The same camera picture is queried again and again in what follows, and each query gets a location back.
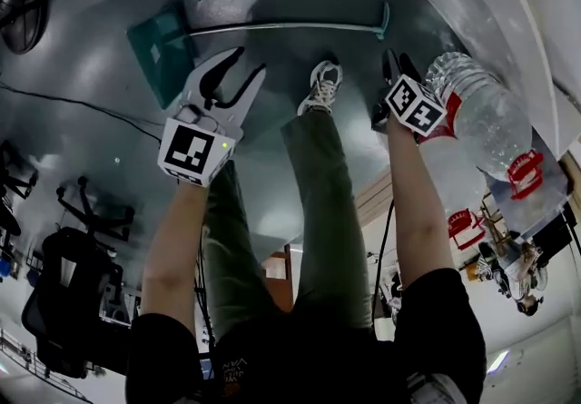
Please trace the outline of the black printed shirt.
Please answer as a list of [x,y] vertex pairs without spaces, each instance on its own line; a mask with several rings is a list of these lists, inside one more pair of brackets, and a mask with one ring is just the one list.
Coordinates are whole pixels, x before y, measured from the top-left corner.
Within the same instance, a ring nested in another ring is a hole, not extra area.
[[127,404],[409,404],[409,375],[443,374],[479,404],[486,343],[457,271],[441,269],[403,293],[395,338],[370,330],[309,330],[296,315],[245,323],[202,375],[196,340],[180,322],[145,314],[131,328]]

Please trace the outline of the grey waist pack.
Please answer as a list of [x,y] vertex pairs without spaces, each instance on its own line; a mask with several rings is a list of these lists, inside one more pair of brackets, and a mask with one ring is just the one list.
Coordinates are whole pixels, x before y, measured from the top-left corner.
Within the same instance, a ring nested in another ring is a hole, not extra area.
[[407,377],[406,387],[409,404],[468,404],[447,375],[414,373]]

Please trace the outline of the person's right forearm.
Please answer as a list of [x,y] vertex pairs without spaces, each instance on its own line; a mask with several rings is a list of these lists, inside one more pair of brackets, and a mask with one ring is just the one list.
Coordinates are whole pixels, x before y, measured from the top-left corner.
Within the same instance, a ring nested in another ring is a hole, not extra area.
[[391,117],[387,125],[402,286],[454,267],[448,222],[413,133]]

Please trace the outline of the person's left forearm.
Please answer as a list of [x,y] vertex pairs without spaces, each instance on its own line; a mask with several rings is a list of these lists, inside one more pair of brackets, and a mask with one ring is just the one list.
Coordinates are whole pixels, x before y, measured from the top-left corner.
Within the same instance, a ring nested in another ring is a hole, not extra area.
[[143,269],[142,313],[171,317],[190,332],[195,332],[196,262],[207,198],[206,188],[178,185]]

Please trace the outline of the teal dustpan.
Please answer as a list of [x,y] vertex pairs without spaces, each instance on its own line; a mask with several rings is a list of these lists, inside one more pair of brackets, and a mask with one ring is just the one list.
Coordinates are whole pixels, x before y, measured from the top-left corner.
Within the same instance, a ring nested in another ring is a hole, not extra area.
[[177,5],[169,5],[158,15],[129,27],[126,36],[158,104],[165,110],[180,94],[183,83],[194,68],[194,37],[279,29],[324,29],[373,34],[382,41],[390,17],[390,6],[384,3],[378,25],[298,21],[239,23],[189,29],[185,14],[180,12]]

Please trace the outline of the white sneaker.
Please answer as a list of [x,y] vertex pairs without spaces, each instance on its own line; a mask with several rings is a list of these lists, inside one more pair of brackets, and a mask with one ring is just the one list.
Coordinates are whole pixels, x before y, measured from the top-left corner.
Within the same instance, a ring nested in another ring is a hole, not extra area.
[[343,80],[340,64],[326,60],[317,64],[310,74],[310,92],[300,103],[297,115],[311,110],[332,113],[332,105]]

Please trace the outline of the wooden slatted crate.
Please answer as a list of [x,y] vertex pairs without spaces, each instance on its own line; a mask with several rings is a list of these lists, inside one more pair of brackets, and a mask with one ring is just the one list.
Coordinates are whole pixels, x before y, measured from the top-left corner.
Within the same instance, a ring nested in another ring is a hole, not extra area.
[[355,196],[360,227],[365,228],[388,212],[392,198],[392,176],[390,169],[386,169]]

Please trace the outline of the green trousers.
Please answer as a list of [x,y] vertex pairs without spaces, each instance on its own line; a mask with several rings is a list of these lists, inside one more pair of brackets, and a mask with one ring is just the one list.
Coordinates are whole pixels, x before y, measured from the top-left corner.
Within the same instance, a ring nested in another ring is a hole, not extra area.
[[[300,285],[292,312],[309,330],[370,330],[367,258],[336,125],[328,112],[311,109],[281,133],[304,216]],[[201,243],[216,339],[242,324],[282,316],[251,247],[233,162],[212,181]]]

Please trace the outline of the black standing fan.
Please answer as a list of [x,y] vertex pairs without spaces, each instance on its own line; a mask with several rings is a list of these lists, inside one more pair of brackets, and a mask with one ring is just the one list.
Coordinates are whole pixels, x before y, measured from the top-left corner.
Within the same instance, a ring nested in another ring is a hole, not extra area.
[[0,0],[0,38],[16,55],[30,52],[44,34],[49,0]]

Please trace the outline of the black office chair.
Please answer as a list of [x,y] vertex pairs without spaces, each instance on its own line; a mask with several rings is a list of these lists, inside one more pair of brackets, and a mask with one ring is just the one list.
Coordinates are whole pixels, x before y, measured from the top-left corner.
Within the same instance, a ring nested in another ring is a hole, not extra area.
[[38,170],[7,140],[0,143],[0,229],[21,235],[15,217],[15,200],[26,200],[38,181]]
[[81,207],[65,200],[64,187],[57,189],[57,201],[85,228],[61,227],[44,238],[43,267],[21,321],[49,371],[84,379],[89,370],[102,367],[123,375],[130,329],[102,317],[123,310],[123,268],[113,259],[113,247],[96,236],[127,242],[134,210],[126,208],[122,218],[103,217],[89,203],[87,178],[77,183]]

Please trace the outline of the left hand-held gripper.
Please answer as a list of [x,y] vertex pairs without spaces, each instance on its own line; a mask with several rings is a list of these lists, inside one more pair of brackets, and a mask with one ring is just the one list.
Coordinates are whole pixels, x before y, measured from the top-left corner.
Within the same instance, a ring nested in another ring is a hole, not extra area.
[[261,64],[230,101],[219,101],[215,92],[243,53],[241,46],[219,52],[188,76],[179,110],[163,130],[157,164],[164,173],[207,188],[231,159],[243,137],[242,122],[267,71],[266,64]]

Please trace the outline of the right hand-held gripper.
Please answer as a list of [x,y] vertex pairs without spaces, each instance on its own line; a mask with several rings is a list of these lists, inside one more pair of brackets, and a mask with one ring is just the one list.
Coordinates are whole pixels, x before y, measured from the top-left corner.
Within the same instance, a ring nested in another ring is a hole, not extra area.
[[418,83],[421,75],[409,55],[401,53],[398,59],[391,48],[386,49],[382,54],[382,73],[388,87],[372,115],[372,129],[384,133],[393,116],[413,133],[428,137],[444,119],[446,109],[436,95]]

